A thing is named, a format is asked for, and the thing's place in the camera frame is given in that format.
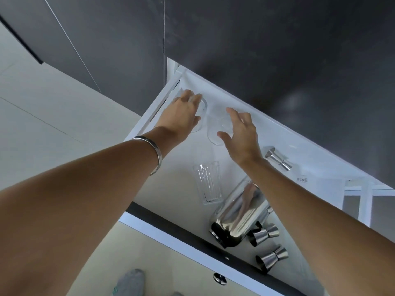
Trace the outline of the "person's right hand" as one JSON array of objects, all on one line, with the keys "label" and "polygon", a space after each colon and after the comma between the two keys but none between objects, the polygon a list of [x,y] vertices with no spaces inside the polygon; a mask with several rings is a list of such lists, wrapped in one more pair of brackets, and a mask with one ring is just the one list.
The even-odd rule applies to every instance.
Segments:
[{"label": "person's right hand", "polygon": [[226,108],[233,124],[235,148],[227,149],[231,159],[245,172],[254,164],[261,163],[263,157],[258,143],[258,134],[250,113]]}]

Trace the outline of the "person's left hand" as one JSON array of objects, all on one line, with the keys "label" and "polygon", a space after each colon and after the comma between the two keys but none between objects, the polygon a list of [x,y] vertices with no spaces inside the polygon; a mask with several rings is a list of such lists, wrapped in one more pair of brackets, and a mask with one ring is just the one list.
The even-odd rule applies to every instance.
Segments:
[{"label": "person's left hand", "polygon": [[186,89],[180,97],[176,97],[162,112],[155,129],[164,130],[178,144],[183,142],[191,133],[194,117],[202,98]]}]

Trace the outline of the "clear round glass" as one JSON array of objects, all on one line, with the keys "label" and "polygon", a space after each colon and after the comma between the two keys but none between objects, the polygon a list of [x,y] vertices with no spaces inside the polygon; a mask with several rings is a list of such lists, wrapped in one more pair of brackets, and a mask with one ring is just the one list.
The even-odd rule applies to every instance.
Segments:
[{"label": "clear round glass", "polygon": [[205,100],[204,97],[201,98],[201,101],[199,103],[196,115],[200,116],[199,122],[194,126],[194,128],[191,130],[191,133],[196,133],[200,131],[204,125],[205,125],[205,120],[206,120],[206,112],[207,112],[208,104],[207,101]]},{"label": "clear round glass", "polygon": [[209,115],[207,124],[207,136],[211,143],[217,146],[224,145],[223,140],[217,133],[225,132],[230,137],[233,137],[233,124],[230,115],[223,110],[221,112],[214,112]]}]

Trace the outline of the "person's left forearm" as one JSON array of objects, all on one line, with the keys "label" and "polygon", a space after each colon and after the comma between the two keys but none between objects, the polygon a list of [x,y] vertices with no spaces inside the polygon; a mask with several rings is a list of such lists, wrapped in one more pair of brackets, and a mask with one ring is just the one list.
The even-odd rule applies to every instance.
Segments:
[{"label": "person's left forearm", "polygon": [[0,191],[0,296],[66,296],[181,135],[155,127]]}]

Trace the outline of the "person's right forearm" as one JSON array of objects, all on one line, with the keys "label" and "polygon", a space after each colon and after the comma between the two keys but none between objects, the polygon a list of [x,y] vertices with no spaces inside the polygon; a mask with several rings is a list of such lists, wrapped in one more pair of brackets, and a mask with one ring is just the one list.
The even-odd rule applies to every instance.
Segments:
[{"label": "person's right forearm", "polygon": [[235,162],[258,185],[329,296],[395,296],[395,244],[274,169]]}]

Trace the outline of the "ribbed clear tumbler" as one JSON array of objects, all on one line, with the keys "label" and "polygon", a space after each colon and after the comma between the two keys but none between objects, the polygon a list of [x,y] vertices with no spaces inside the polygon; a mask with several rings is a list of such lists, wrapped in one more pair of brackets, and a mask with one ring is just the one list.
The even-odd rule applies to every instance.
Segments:
[{"label": "ribbed clear tumbler", "polygon": [[217,204],[223,201],[220,180],[220,164],[218,161],[195,164],[194,178],[198,195],[203,204]]}]

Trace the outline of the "slim silver jigger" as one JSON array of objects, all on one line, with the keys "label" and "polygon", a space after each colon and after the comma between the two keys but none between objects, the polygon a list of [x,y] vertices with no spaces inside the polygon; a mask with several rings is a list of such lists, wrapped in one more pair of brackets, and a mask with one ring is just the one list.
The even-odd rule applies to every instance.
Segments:
[{"label": "slim silver jigger", "polygon": [[267,151],[265,153],[265,159],[279,166],[285,172],[290,171],[293,167],[292,164],[287,160],[287,158],[274,146],[270,146],[267,148]]}]

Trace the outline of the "white drawer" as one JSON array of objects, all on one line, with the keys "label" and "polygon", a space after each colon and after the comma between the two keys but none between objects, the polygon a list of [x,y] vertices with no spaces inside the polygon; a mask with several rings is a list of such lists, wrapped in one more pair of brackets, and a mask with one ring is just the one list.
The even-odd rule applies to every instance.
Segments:
[{"label": "white drawer", "polygon": [[[209,217],[219,203],[203,204],[198,200],[193,165],[219,162],[223,198],[245,177],[229,157],[225,146],[214,145],[208,139],[209,115],[221,112],[225,107],[249,112],[263,150],[270,146],[279,147],[293,166],[288,172],[280,167],[277,169],[339,208],[342,207],[346,180],[375,178],[172,59],[166,60],[166,81],[170,84],[164,86],[125,140],[150,131],[164,109],[185,89],[201,93],[208,102],[205,125],[166,156],[159,171],[148,178],[136,196],[136,202],[130,205],[120,222],[210,271],[224,275],[229,284],[232,281],[260,296],[326,296],[326,291],[318,291],[322,286],[284,231],[274,242],[258,246],[257,251],[247,242],[224,249],[209,233]],[[297,182],[297,178],[302,176],[308,178],[308,183]],[[278,244],[285,247],[289,257],[264,274],[255,256],[273,250]]]}]

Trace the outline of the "silver cocktail shaker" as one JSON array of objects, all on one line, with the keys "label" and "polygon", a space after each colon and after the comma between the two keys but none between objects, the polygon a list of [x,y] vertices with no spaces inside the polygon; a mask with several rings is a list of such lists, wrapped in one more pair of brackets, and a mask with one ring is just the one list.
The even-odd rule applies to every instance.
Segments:
[{"label": "silver cocktail shaker", "polygon": [[236,247],[254,226],[262,226],[271,212],[266,196],[246,176],[212,214],[209,232],[224,249]]}]

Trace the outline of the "steel double jigger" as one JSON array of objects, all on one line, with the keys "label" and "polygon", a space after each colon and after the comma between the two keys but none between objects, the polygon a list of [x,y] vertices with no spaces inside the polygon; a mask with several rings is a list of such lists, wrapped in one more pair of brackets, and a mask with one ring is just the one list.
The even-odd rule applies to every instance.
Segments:
[{"label": "steel double jigger", "polygon": [[264,274],[268,272],[277,264],[279,261],[285,260],[289,257],[288,251],[284,246],[278,244],[273,250],[266,252],[262,255],[256,255],[255,260],[259,265],[259,268]]},{"label": "steel double jigger", "polygon": [[278,227],[273,224],[267,224],[265,227],[253,229],[247,234],[247,238],[253,247],[257,247],[264,241],[278,237],[280,234]]}]

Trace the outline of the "dark grey cabinet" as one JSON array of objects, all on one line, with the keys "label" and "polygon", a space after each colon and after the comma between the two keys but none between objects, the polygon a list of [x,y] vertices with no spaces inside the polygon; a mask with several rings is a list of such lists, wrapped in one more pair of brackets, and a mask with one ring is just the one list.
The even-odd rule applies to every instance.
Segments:
[{"label": "dark grey cabinet", "polygon": [[164,0],[0,0],[28,51],[103,94],[163,85]]}]

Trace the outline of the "white drawer divider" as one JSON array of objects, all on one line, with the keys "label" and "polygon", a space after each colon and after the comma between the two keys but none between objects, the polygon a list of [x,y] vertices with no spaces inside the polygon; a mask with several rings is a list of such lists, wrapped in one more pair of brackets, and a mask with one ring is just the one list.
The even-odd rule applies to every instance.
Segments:
[{"label": "white drawer divider", "polygon": [[371,227],[375,197],[395,197],[395,189],[368,177],[348,179],[345,181],[342,209]]}]

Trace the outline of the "grey sock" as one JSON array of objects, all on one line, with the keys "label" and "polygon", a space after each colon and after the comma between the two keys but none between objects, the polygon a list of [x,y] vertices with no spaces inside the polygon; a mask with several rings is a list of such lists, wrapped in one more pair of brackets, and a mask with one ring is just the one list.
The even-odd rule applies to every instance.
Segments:
[{"label": "grey sock", "polygon": [[144,296],[144,292],[144,271],[141,269],[132,269],[118,280],[111,296]]}]

